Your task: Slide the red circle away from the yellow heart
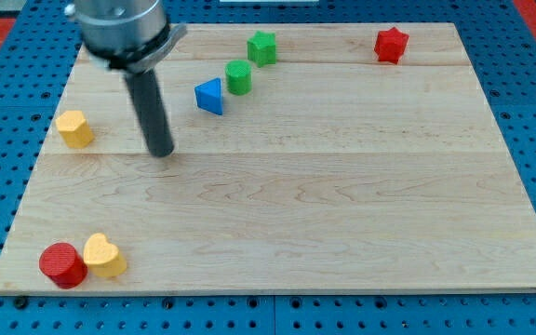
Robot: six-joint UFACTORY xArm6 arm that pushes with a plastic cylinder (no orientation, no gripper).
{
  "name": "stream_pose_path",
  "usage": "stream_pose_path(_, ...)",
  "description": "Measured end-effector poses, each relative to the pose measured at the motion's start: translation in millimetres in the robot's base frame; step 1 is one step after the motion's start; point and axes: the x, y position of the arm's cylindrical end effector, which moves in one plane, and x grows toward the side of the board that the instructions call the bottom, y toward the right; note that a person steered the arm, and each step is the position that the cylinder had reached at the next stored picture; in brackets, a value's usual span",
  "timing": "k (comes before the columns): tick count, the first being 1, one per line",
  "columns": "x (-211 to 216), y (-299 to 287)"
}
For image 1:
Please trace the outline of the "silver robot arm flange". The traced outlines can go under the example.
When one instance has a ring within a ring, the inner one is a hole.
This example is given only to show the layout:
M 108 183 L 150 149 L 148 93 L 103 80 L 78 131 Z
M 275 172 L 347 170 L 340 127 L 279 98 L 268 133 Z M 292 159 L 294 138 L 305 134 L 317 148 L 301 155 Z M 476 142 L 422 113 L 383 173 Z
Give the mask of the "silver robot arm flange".
M 73 0 L 64 15 L 103 67 L 131 74 L 152 70 L 187 34 L 184 23 L 171 23 L 161 0 Z

